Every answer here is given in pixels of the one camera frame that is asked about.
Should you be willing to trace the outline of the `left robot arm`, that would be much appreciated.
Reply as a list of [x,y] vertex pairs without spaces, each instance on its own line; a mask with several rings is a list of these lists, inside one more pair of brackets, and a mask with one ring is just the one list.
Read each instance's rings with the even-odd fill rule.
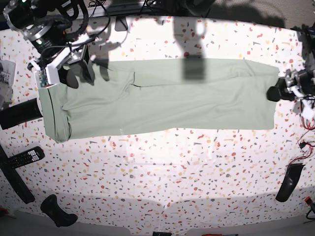
[[297,71],[288,69],[274,86],[269,87],[266,97],[269,101],[280,100],[294,101],[298,98],[291,90],[296,87],[302,93],[302,98],[307,101],[315,99],[315,28],[303,25],[295,28],[299,41],[302,42],[302,58],[304,69]]

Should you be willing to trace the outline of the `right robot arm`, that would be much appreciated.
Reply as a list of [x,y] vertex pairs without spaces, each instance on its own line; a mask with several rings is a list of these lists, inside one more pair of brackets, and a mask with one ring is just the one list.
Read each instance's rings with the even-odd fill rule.
[[38,88],[59,83],[78,88],[76,77],[64,69],[65,65],[79,66],[83,81],[94,84],[88,44],[95,37],[86,33],[89,13],[82,0],[11,0],[3,15],[8,26],[40,54],[28,64]]

